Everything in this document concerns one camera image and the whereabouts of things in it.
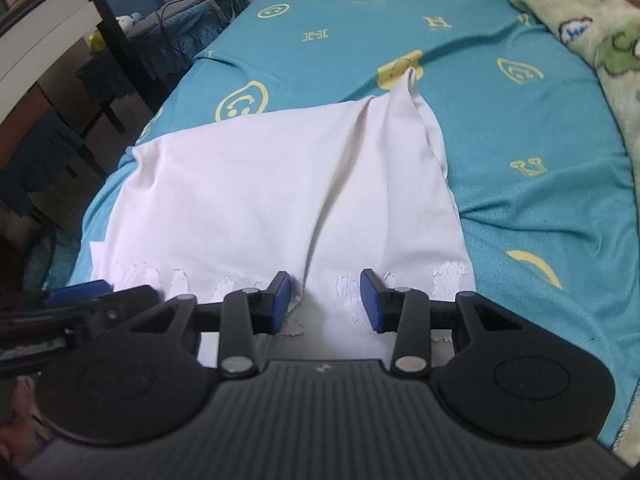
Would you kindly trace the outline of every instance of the plush toy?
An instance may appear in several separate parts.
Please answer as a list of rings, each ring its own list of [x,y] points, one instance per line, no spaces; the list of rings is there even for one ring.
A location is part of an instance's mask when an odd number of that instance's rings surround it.
[[[117,16],[116,20],[118,20],[118,25],[122,31],[126,34],[131,30],[131,28],[142,19],[142,15],[139,12],[134,12],[131,16]],[[102,34],[97,30],[89,35],[89,51],[92,54],[97,54],[107,48],[106,43],[104,43],[104,38]]]

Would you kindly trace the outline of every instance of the bed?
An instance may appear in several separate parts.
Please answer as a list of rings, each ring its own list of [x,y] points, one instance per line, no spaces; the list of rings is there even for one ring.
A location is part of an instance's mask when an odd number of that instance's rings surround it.
[[[196,56],[137,144],[380,95],[409,66],[444,134],[478,292],[607,365],[616,399],[600,441],[634,462],[632,164],[594,71],[532,12],[508,0],[256,0]],[[129,148],[88,208],[72,283],[91,278],[90,245],[136,165]],[[276,338],[270,355],[298,345]]]

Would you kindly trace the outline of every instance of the blanket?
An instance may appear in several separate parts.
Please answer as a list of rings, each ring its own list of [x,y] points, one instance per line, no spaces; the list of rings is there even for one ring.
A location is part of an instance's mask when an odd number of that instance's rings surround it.
[[[595,69],[625,140],[640,204],[640,9],[624,0],[510,1],[535,14],[562,44]],[[640,458],[638,393],[614,450],[630,463]]]

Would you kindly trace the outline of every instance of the ridged black surface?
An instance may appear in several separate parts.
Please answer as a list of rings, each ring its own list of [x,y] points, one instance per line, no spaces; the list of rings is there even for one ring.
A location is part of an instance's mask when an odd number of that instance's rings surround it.
[[[605,480],[626,466],[594,441],[525,450],[453,423],[422,383],[378,362],[271,362],[222,384],[195,420],[158,441],[93,449],[57,441],[33,479]]]

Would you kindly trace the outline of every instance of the green cartoon print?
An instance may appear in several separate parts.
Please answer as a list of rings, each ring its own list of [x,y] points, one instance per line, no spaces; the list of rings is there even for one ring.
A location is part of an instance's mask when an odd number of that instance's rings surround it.
[[[604,65],[612,76],[640,70],[640,20],[636,18],[607,36],[596,49],[594,62],[596,69]]]

